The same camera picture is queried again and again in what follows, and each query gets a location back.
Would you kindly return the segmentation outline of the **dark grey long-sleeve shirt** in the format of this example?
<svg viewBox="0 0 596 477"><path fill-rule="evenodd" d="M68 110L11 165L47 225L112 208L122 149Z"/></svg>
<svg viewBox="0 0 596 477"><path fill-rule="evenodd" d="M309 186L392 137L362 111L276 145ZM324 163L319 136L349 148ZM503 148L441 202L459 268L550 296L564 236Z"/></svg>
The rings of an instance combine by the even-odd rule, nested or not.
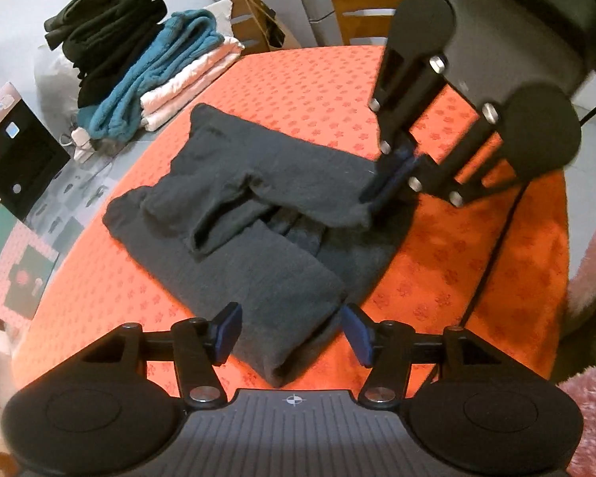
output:
<svg viewBox="0 0 596 477"><path fill-rule="evenodd" d="M243 309L236 357L285 386L329 345L401 247L414 205L360 198L371 161L206 103L156 184L113 199L103 224L195 316Z"/></svg>

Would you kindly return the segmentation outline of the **black folded clothes stack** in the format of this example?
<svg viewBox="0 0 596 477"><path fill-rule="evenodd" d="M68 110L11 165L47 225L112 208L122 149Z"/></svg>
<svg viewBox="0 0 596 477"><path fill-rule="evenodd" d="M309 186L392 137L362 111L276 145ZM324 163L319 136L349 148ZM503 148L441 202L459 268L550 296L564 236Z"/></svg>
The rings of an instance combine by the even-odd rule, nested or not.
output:
<svg viewBox="0 0 596 477"><path fill-rule="evenodd" d="M45 20L50 50L78 70L78 108L102 102L163 28L163 0L71 0Z"/></svg>

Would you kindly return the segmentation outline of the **brown paper bag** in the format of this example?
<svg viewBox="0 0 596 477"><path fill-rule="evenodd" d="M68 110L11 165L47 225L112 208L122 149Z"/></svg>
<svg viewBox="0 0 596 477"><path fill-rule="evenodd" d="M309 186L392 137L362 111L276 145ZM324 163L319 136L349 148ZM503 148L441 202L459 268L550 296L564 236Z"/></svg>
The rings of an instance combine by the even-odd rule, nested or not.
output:
<svg viewBox="0 0 596 477"><path fill-rule="evenodd" d="M244 55L296 50L300 43L263 0L230 0L233 36L244 45Z"/></svg>

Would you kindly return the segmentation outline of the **lower pink green box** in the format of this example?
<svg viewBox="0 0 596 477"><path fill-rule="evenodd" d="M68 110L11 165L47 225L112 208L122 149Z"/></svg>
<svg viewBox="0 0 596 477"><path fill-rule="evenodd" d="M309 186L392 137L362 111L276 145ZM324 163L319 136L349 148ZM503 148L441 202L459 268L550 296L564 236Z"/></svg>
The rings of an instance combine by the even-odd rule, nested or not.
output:
<svg viewBox="0 0 596 477"><path fill-rule="evenodd" d="M0 320L25 328L33 320L58 252L0 205Z"/></svg>

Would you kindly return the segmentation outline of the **white power strip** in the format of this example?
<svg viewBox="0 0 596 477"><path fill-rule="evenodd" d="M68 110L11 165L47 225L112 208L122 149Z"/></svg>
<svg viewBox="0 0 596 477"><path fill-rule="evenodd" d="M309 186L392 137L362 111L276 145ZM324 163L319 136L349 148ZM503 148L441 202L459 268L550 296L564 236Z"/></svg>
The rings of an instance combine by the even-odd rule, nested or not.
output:
<svg viewBox="0 0 596 477"><path fill-rule="evenodd" d="M77 127L71 132L71 138L75 145L74 161L78 164L85 163L95 152L88 132L83 127Z"/></svg>

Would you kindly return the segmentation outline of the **teal knitted sweater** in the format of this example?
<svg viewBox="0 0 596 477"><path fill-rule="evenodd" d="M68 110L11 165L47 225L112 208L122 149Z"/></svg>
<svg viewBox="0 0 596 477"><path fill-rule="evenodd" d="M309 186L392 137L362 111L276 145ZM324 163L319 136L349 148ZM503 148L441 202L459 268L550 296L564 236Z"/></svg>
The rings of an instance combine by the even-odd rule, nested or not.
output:
<svg viewBox="0 0 596 477"><path fill-rule="evenodd" d="M97 105L78 111L77 125L94 140L128 142L139 130L142 120L141 97L168 82L223 41L210 11L173 13L113 91Z"/></svg>

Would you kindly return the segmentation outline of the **pink folded towel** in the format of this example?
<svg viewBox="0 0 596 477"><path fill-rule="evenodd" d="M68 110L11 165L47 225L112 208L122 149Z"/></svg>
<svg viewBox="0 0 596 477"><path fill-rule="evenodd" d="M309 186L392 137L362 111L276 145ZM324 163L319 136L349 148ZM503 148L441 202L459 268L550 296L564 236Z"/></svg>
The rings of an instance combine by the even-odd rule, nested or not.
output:
<svg viewBox="0 0 596 477"><path fill-rule="evenodd" d="M139 126L147 132L157 130L230 68L239 59L242 50L244 45L238 39L228 37L170 80L147 91L139 99L142 108Z"/></svg>

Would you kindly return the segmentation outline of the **black water dispenser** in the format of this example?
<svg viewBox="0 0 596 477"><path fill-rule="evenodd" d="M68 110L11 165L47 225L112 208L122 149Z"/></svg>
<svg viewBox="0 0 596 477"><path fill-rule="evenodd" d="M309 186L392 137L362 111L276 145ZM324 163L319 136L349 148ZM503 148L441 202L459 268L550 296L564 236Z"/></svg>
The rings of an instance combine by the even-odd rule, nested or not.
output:
<svg viewBox="0 0 596 477"><path fill-rule="evenodd" d="M70 154L10 83L0 89L0 199L23 221Z"/></svg>

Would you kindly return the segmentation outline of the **clear plastic bag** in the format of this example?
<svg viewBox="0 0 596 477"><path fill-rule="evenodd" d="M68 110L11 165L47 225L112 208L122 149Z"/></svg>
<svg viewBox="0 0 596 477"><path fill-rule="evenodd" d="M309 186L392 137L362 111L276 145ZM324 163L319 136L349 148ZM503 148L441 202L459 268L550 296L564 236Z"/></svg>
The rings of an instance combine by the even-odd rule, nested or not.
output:
<svg viewBox="0 0 596 477"><path fill-rule="evenodd" d="M34 81L43 122L54 138L74 129L78 112L79 71L60 50L42 45L34 56Z"/></svg>

